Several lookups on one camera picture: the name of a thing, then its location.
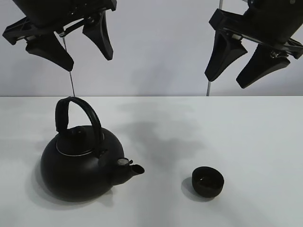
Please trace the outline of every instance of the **kettle body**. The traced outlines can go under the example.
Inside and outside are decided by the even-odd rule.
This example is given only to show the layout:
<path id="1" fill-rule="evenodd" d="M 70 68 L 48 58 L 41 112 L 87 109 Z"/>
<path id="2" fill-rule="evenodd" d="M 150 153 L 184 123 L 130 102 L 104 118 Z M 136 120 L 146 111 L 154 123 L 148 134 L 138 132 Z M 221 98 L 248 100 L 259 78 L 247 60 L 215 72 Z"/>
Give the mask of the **kettle body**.
<path id="1" fill-rule="evenodd" d="M 75 102 L 87 113 L 91 126 L 67 129 L 68 105 Z M 124 156 L 119 139 L 101 127 L 93 109 L 84 100 L 69 97 L 58 102 L 59 132 L 46 146 L 40 162 L 41 175 L 53 195 L 65 201 L 87 201 L 144 173 Z"/>

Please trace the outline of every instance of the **black cup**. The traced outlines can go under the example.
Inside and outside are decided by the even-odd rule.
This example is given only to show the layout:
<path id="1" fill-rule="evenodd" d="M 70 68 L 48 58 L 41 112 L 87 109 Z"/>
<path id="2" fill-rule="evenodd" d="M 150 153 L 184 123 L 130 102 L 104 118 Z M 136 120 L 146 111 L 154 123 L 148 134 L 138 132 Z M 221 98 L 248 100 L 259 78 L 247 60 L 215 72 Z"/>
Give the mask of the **black cup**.
<path id="1" fill-rule="evenodd" d="M 203 166 L 193 171 L 192 185 L 202 197 L 213 198 L 221 193 L 224 178 L 218 170 Z"/>

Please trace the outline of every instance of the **white table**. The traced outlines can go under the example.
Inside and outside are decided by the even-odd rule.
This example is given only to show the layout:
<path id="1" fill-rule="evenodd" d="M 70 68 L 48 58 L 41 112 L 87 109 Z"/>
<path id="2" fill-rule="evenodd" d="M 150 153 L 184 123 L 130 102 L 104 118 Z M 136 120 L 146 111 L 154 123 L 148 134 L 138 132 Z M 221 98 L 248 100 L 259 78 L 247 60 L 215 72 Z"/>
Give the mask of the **white table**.
<path id="1" fill-rule="evenodd" d="M 1 227 L 302 227 L 303 97 L 90 97 L 146 173 L 81 204 L 43 190 L 37 162 L 59 98 L 0 98 Z M 70 126 L 88 124 L 71 104 Z M 196 196 L 199 166 L 225 178 Z"/>

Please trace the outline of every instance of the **kettle handle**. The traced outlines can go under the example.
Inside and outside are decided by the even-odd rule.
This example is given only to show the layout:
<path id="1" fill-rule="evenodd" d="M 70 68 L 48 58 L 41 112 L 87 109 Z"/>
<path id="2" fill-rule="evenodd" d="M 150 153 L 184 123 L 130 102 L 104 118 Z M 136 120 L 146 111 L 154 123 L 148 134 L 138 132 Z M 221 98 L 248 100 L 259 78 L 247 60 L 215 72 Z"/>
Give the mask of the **kettle handle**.
<path id="1" fill-rule="evenodd" d="M 99 157 L 101 154 L 101 144 L 104 140 L 101 123 L 94 109 L 83 99 L 77 97 L 67 97 L 58 101 L 55 110 L 55 123 L 57 132 L 59 134 L 64 134 L 67 132 L 67 126 L 69 122 L 68 110 L 70 102 L 73 102 L 80 106 L 89 117 L 95 134 L 95 151 L 97 157 Z"/>

